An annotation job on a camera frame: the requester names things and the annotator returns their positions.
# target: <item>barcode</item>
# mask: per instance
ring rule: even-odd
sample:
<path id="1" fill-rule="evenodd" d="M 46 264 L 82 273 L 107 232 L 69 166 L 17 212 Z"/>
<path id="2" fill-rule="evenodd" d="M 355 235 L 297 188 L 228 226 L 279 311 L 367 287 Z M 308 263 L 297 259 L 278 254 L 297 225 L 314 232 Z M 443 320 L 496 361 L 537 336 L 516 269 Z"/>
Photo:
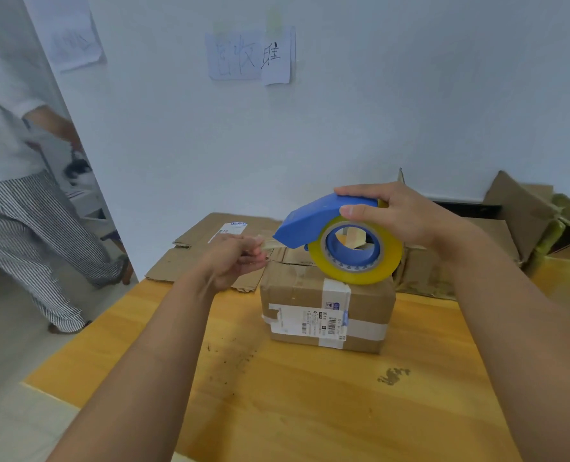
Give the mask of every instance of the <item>barcode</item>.
<path id="1" fill-rule="evenodd" d="M 327 333 L 328 334 L 336 333 L 336 318 L 330 318 L 327 320 Z"/>

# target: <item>cardboard box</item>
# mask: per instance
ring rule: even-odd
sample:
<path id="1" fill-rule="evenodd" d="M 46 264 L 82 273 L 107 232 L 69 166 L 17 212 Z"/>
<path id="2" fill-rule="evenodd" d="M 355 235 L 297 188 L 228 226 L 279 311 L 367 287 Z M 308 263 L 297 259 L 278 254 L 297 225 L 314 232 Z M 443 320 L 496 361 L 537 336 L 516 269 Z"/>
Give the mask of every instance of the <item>cardboard box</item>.
<path id="1" fill-rule="evenodd" d="M 327 278 L 304 248 L 285 249 L 268 263 L 260 294 L 273 339 L 374 354 L 396 301 L 391 278 L 344 284 Z"/>
<path id="2" fill-rule="evenodd" d="M 524 272 L 570 316 L 570 198 L 545 189 L 545 202 L 557 209 L 555 219 L 548 225 L 535 247 Z"/>
<path id="3" fill-rule="evenodd" d="M 522 266 L 557 215 L 557 209 L 543 201 L 540 194 L 547 194 L 543 185 L 520 185 L 501 171 L 481 204 L 438 203 L 478 225 L 514 263 Z M 438 256 L 421 246 L 405 246 L 395 279 L 399 292 L 456 299 Z"/>
<path id="4" fill-rule="evenodd" d="M 262 235 L 271 237 L 281 225 L 278 220 L 266 217 L 237 216 L 213 212 L 204 217 L 188 231 L 174 240 L 175 247 L 169 249 L 159 259 L 146 278 L 174 282 L 208 249 L 208 243 L 218 233 L 233 233 L 237 235 Z M 282 249 L 268 250 L 270 256 L 282 257 Z M 253 292 L 257 288 L 264 269 L 242 275 L 232 288 L 241 292 Z"/>

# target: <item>label on flattened cardboard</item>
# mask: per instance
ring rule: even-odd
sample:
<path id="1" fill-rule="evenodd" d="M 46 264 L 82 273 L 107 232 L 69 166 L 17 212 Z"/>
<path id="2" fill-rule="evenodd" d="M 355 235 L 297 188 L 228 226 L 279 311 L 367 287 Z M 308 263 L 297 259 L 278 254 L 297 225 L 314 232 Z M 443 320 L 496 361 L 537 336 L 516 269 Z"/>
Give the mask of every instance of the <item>label on flattened cardboard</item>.
<path id="1" fill-rule="evenodd" d="M 227 224 L 223 224 L 223 226 L 219 229 L 217 233 L 212 235 L 212 238 L 217 236 L 219 233 L 230 233 L 231 235 L 240 235 L 244 229 L 246 228 L 246 222 L 228 222 Z"/>
<path id="2" fill-rule="evenodd" d="M 312 309 L 274 303 L 270 303 L 268 307 L 279 311 L 278 319 L 270 323 L 270 329 L 276 334 L 347 340 L 347 313 L 344 310 Z"/>

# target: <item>person's right hand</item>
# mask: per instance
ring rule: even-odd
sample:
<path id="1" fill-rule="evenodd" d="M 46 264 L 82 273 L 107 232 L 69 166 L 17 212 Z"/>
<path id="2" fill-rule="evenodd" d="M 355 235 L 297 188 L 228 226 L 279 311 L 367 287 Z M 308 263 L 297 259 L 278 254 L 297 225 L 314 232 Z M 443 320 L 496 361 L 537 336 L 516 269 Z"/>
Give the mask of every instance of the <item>person's right hand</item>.
<path id="1" fill-rule="evenodd" d="M 400 182 L 377 185 L 340 186 L 340 196 L 363 196 L 385 201 L 388 208 L 366 204 L 342 206 L 340 215 L 353 221 L 385 227 L 401 241 L 439 251 L 441 244 L 457 237 L 467 222 Z"/>

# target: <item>fingernail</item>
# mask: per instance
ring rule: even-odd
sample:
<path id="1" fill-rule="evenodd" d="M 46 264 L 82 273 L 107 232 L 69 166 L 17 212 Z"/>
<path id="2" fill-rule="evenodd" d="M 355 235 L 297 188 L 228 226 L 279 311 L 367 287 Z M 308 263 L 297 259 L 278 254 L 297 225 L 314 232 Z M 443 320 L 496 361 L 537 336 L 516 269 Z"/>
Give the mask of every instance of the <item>fingernail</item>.
<path id="1" fill-rule="evenodd" d="M 351 214 L 353 213 L 353 206 L 341 206 L 340 207 L 340 215 L 345 217 L 345 218 L 349 218 L 351 217 Z"/>

